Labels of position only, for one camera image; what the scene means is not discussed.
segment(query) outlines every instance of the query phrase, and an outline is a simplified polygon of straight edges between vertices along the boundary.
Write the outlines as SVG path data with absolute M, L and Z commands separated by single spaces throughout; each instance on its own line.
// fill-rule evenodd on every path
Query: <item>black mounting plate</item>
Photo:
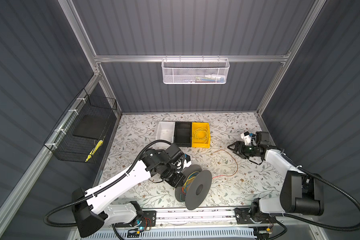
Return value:
M 254 224 L 255 222 L 253 222 L 250 218 L 250 211 L 251 208 L 235 208 L 235 218 L 236 218 L 236 222 L 237 224 Z M 276 223 L 275 220 L 271 217 L 269 217 L 268 214 L 263 214 L 263 213 L 256 213 L 256 215 L 258 218 L 264 218 L 264 220 L 262 222 L 258 222 L 258 223 Z
M 154 227 L 156 225 L 156 211 L 143 211 L 143 213 L 145 218 L 151 220 L 151 221 L 148 220 L 147 227 Z M 146 224 L 145 218 L 141 220 L 139 227 L 140 226 L 145 227 Z M 115 227 L 135 227 L 135 226 L 131 226 L 129 223 L 115 223 Z

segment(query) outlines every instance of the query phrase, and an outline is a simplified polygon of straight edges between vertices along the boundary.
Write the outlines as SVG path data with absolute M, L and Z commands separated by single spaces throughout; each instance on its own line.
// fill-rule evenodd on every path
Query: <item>corrugated wall panel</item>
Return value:
M 0 207 L 92 75 L 58 2 L 0 1 Z M 54 239 L 34 229 L 65 237 L 42 215 L 89 187 L 97 169 L 52 159 L 2 239 Z
M 281 55 L 313 0 L 74 0 L 98 55 Z
M 293 161 L 360 201 L 360 1 L 327 1 L 263 118 Z M 327 189 L 321 221 L 356 224 L 356 208 Z M 327 234 L 360 239 L 360 231 Z
M 279 63 L 231 63 L 226 84 L 163 83 L 160 63 L 102 63 L 124 113 L 256 110 Z

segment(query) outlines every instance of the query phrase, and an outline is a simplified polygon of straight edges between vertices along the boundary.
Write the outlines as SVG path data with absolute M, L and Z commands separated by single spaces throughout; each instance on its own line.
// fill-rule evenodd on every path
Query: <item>yellow wire in bin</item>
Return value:
M 97 151 L 97 149 L 99 147 L 101 147 L 101 145 L 103 144 L 104 141 L 100 140 L 97 145 L 93 148 L 93 150 L 89 153 L 88 157 L 86 158 L 85 162 L 87 162 L 92 156 L 93 154 L 95 154 L 95 152 Z
M 209 123 L 192 122 L 192 147 L 211 147 Z

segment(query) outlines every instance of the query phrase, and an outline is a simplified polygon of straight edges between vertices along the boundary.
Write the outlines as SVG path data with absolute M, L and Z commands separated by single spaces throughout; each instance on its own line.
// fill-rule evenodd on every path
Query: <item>yellow tool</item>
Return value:
M 89 160 L 89 158 L 91 158 L 93 156 L 93 154 L 95 154 L 95 152 L 97 151 L 97 149 L 99 147 L 101 147 L 101 145 L 103 144 L 104 141 L 100 140 L 97 145 L 93 148 L 93 150 L 89 153 L 88 157 L 86 158 L 85 162 L 87 162 Z

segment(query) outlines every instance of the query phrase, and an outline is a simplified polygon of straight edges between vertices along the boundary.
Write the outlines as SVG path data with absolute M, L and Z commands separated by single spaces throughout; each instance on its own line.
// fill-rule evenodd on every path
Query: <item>black wire basket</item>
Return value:
M 62 161 L 96 163 L 101 161 L 116 124 L 116 100 L 86 94 L 67 121 L 50 132 L 44 145 Z M 47 142 L 54 135 L 54 141 Z

